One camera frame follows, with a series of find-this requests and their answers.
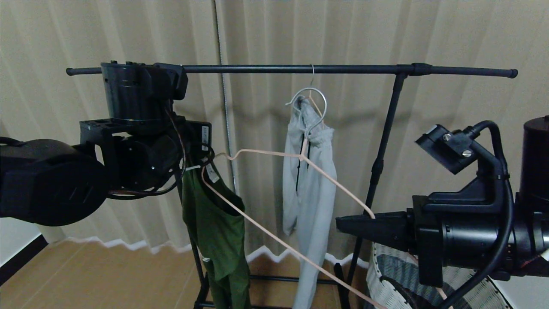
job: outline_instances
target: black baseboard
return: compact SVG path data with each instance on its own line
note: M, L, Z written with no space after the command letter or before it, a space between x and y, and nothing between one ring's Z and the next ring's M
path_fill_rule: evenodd
M15 275L16 272L18 272L47 245L48 242L46 242L44 236L40 235L21 251L19 251L19 253L12 257L8 262L2 265L0 267L0 286Z

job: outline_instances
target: floor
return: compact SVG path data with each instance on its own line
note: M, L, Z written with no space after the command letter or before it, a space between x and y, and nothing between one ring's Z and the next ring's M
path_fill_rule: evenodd
M48 245L0 287L2 309L193 308L200 289L191 252L163 247L131 251L98 242L63 241ZM327 262L324 267L331 269ZM280 263L260 256L250 263L254 274L296 276L299 262L288 255ZM354 286L363 290L366 270L357 269ZM297 283L253 280L252 304L288 306ZM359 299L350 296L353 308ZM319 285L312 308L340 308L336 286Z

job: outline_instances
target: light gray sweatpants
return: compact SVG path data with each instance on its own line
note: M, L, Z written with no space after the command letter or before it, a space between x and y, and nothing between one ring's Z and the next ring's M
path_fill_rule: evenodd
M294 102L286 137L286 153L300 153L302 135L306 128L320 118L307 99ZM334 129L322 124L311 130L309 159L328 175L337 178L332 158ZM298 181L297 158L284 158L283 167L283 228L287 235L294 229L298 235L299 251L322 266L328 247L328 234L332 222L335 185L306 162L301 162ZM309 309L315 296L318 270L301 261L298 290L293 309Z

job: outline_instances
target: laundry basket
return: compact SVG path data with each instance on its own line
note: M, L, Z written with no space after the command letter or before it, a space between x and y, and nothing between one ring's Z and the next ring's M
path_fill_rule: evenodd
M450 295L467 281L474 271L445 267L442 270L443 291ZM376 302L391 309L435 308L442 297L432 286L419 283L419 270L404 252L374 243L368 269L367 293ZM454 309L501 309L510 305L493 283L485 279L453 305ZM364 309L374 309L370 303Z

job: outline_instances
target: clothes rack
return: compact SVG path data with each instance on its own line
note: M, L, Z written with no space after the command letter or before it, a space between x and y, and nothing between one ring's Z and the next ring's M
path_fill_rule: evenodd
M379 178L383 172L383 158L385 156L385 150L389 142L389 135L391 128L393 127L393 121L395 118L396 107L399 102L400 92L404 85L404 81L408 76L423 76L430 74L446 74L446 75L478 75L478 76L498 76L506 78L515 78L518 75L516 69L488 69L488 68L466 68L466 67L436 67L426 63L412 63L412 64L397 64L397 65L184 65L186 73L272 73L272 74L394 74L395 81L393 83L393 93L391 95L391 101L389 103L389 110L387 117L385 118L385 124L383 126L382 136L378 147L377 157L374 160L372 166L372 175L370 177L370 184L366 197L365 204L372 208L372 202L376 193L376 188L379 183ZM78 74L101 74L101 68L80 68L66 70L68 75ZM202 308L214 308L212 302L206 301L208 295L209 284L208 274L204 274L202 265L200 263L200 257L198 249L191 241L193 249L194 260L196 263L198 276L200 279L200 291L198 293L196 302L194 303L194 309ZM348 284L352 283L358 255L362 246L362 239L357 238L355 242L355 248L352 254L351 265L347 276L343 274L343 269L339 263L334 265L334 274ZM299 278L293 277L276 277L265 275L251 275L252 280L275 280L286 282L298 282ZM333 280L321 280L317 281L319 284L333 284L338 286L339 301L342 309L350 309L349 304L349 291L343 286L339 285ZM252 308L257 309L288 309L283 307L269 307L269 306L254 306Z

